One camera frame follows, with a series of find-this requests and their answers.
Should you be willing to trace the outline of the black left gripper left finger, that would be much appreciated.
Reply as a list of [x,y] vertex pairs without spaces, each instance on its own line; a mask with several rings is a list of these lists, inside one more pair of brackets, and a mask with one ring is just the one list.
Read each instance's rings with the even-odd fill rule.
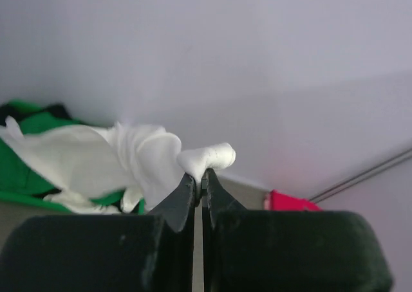
[[2,291],[190,291],[195,184],[145,215],[25,220],[1,251]]

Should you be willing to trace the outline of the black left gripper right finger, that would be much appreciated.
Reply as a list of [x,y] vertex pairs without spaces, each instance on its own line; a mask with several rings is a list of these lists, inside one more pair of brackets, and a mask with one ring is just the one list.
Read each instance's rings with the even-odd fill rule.
[[202,177],[206,291],[391,291],[377,236],[346,211],[249,210]]

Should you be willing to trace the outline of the white t shirt with print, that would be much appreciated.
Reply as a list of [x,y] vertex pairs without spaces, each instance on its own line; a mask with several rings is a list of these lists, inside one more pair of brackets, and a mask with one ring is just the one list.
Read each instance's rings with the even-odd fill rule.
[[177,135],[158,125],[110,128],[69,125],[41,134],[24,134],[6,119],[1,139],[38,175],[59,189],[46,196],[78,214],[115,214],[96,199],[123,190],[121,210],[141,201],[146,210],[161,203],[185,174],[200,183],[207,169],[231,166],[236,153],[228,143],[183,150]]

